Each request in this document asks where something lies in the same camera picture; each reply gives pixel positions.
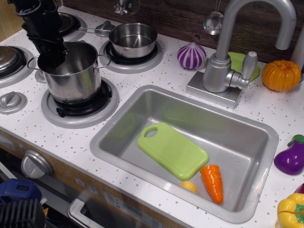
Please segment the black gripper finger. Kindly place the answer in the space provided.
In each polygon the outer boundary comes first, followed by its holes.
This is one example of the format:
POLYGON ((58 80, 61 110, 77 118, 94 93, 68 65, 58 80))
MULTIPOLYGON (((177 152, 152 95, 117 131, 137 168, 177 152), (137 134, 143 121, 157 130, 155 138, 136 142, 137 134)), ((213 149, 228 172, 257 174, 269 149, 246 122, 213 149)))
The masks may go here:
POLYGON ((38 67, 40 69, 56 68, 66 61, 69 50, 65 48, 63 51, 51 52, 48 55, 43 53, 38 57, 38 67))

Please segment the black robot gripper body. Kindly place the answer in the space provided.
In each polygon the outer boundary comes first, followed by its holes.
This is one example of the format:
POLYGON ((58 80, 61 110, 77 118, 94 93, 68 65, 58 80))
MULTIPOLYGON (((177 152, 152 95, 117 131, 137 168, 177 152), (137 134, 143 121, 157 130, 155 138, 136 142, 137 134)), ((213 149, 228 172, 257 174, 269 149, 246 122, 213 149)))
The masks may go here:
POLYGON ((13 4, 15 13, 23 19, 22 28, 40 54, 64 56, 67 53, 59 32, 62 21, 56 0, 9 0, 8 4, 13 4))

